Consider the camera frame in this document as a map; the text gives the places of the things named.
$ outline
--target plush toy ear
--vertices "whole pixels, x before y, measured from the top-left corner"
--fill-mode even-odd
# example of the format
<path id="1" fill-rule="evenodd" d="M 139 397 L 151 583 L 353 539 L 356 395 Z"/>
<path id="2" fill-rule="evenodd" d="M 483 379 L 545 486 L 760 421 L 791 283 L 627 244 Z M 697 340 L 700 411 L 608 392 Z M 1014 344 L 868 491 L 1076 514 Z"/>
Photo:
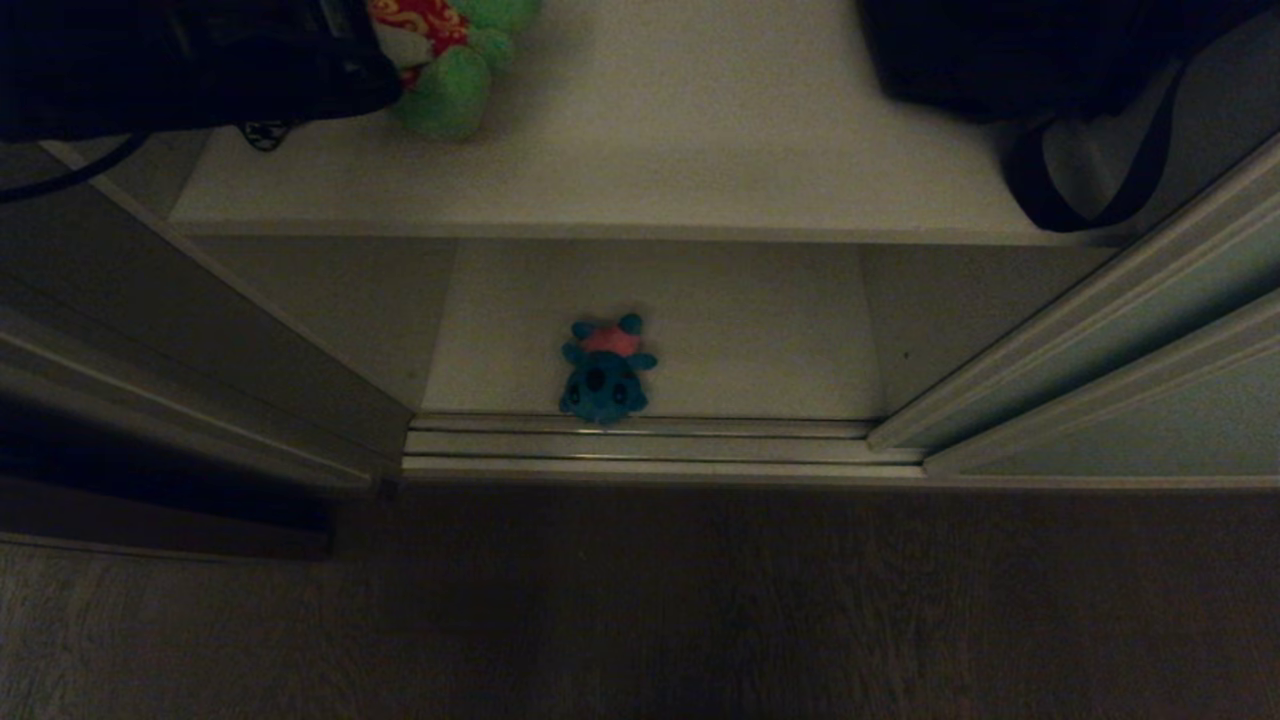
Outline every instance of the plush toy ear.
<path id="1" fill-rule="evenodd" d="M 564 355 L 564 359 L 568 360 L 575 368 L 586 360 L 586 352 L 582 352 L 582 348 L 579 347 L 576 342 L 566 342 L 561 347 L 561 354 Z"/>
<path id="2" fill-rule="evenodd" d="M 640 334 L 644 332 L 644 320 L 640 319 L 640 315 L 631 313 L 618 320 L 618 327 L 627 334 Z"/>
<path id="3" fill-rule="evenodd" d="M 627 357 L 627 365 L 632 370 L 652 370 L 658 366 L 658 359 L 648 352 L 636 352 L 635 355 Z"/>

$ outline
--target dark floor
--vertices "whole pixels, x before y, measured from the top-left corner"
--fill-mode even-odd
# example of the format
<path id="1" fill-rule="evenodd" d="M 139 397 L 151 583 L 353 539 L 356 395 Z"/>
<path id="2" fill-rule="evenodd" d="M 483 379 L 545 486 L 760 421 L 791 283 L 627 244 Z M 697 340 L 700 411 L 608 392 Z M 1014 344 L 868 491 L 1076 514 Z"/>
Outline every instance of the dark floor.
<path id="1" fill-rule="evenodd" d="M 484 488 L 0 546 L 0 717 L 1280 717 L 1280 496 Z"/>

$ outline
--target black bag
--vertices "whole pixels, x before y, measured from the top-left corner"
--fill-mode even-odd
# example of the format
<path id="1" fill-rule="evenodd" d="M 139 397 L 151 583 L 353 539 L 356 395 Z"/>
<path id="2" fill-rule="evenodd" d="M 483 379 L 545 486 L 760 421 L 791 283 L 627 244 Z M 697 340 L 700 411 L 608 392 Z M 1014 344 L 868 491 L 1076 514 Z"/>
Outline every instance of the black bag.
<path id="1" fill-rule="evenodd" d="M 0 0 L 0 141 L 372 113 L 364 0 Z"/>
<path id="2" fill-rule="evenodd" d="M 1042 119 L 1005 158 L 1018 204 L 1039 227 L 1073 232 L 1120 223 L 1164 176 L 1174 105 L 1188 60 L 1277 0 L 861 0 L 881 86 L 892 97 L 991 122 Z M 1119 114 L 1171 60 L 1181 60 L 1115 197 L 1076 213 L 1044 161 L 1056 118 Z"/>

